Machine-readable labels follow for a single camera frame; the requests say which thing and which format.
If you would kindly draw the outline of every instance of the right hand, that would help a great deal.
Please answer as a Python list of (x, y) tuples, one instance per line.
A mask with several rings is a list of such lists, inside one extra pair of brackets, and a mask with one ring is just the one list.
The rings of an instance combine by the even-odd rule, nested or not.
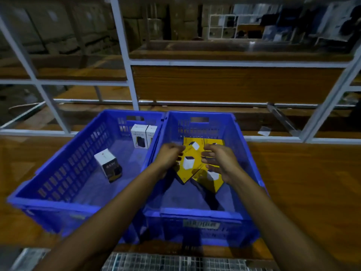
[(245, 173), (229, 147), (206, 144), (204, 149), (210, 150), (211, 152), (202, 152), (202, 163), (207, 164), (206, 168), (208, 168), (209, 171), (221, 174), (225, 183), (232, 185), (240, 173)]

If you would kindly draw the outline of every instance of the metal grate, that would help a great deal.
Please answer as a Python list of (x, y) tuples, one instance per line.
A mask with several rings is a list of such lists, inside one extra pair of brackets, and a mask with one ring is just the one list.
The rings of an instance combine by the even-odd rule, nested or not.
[[(31, 271), (50, 250), (25, 248), (11, 271)], [(111, 253), (102, 271), (272, 271), (248, 268), (246, 260)]]

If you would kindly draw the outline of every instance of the white metal shelf frame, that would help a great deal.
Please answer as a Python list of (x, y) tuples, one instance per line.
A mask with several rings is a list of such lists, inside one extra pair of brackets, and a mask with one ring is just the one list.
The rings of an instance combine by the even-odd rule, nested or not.
[[(102, 103), (102, 104), (132, 104), (133, 109), (139, 110), (139, 104), (150, 104), (153, 101), (146, 101), (137, 99), (137, 94), (134, 86), (132, 65), (143, 66), (235, 66), (235, 67), (280, 67), (280, 68), (344, 68), (345, 70), (340, 75), (338, 81), (330, 91), (326, 100), (316, 109), (312, 117), (307, 122), (304, 129), (301, 131), (299, 137), (283, 137), (283, 136), (246, 136), (248, 141), (261, 141), (261, 142), (320, 142), (327, 143), (325, 139), (314, 139), (314, 135), (322, 125), (323, 121), (327, 118), (331, 110), (337, 105), (339, 97), (341, 97), (343, 91), (355, 91), (358, 87), (350, 87), (351, 81), (357, 75), (361, 69), (361, 49), (360, 47), (354, 54), (354, 59), (351, 62), (260, 62), (260, 61), (195, 61), (195, 60), (153, 60), (153, 59), (129, 59), (129, 51), (124, 31), (124, 21), (120, 10), (120, 4), (118, 0), (110, 0), (113, 16), (115, 19), (115, 26), (120, 42), (120, 49), (124, 61), (124, 67), (126, 70), (127, 81), (79, 81), (79, 80), (44, 80), (38, 79), (38, 73), (34, 67), (29, 54), (26, 52), (20, 40), (17, 38), (14, 29), (7, 21), (4, 13), (0, 10), (0, 30), (3, 32), (6, 40), (11, 48), (14, 50), (17, 58), (29, 74), (29, 79), (3, 79), (0, 80), (0, 84), (31, 84), (34, 85), (44, 98), (45, 104), (48, 105), (52, 114), (56, 118), (63, 131), (49, 131), (49, 130), (19, 130), (19, 129), (6, 129), (9, 125), (16, 120), (28, 114), (28, 110), (24, 114), (21, 114), (9, 123), (0, 126), (0, 135), (17, 135), (17, 136), (74, 136), (77, 132), (72, 132), (67, 125), (64, 118), (61, 116), (60, 110), (57, 108), (56, 103)], [(84, 86), (128, 86), (131, 94), (130, 100), (102, 100), (100, 93), (97, 93), (99, 100), (89, 99), (52, 99), (46, 92), (44, 86), (46, 85), (84, 85)], [(199, 104), (200, 102), (172, 102), (172, 101), (156, 101), (157, 104)], [(214, 104), (222, 105), (218, 102), (201, 102), (201, 105)], [(252, 105), (255, 103), (227, 103), (228, 106), (234, 105)], [(259, 105), (267, 105), (267, 103), (256, 103)], [(275, 106), (289, 105), (290, 107), (297, 107), (297, 104), (275, 104)], [(361, 139), (353, 139), (356, 141), (350, 141), (351, 139), (332, 139), (330, 143), (360, 143)]]

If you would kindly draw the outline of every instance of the blue plastic crate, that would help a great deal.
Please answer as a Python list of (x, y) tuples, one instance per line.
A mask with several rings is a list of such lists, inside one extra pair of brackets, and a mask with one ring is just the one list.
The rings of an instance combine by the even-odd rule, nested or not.
[[(22, 209), (48, 232), (67, 235), (122, 191), (151, 162), (164, 120), (162, 112), (104, 110), (68, 144), (22, 183), (8, 202)], [(132, 126), (157, 125), (149, 149), (134, 148)], [(94, 155), (108, 148), (123, 168), (113, 183)], [(137, 243), (144, 219), (133, 219), (121, 242)]]
[[(168, 112), (155, 156), (163, 143), (183, 144), (184, 137), (224, 140), (242, 168), (265, 189), (233, 114)], [(182, 185), (172, 171), (157, 183), (143, 214), (152, 239), (181, 242), (190, 246), (241, 247), (259, 237), (259, 231), (230, 186), (224, 183), (213, 194), (192, 179)]]

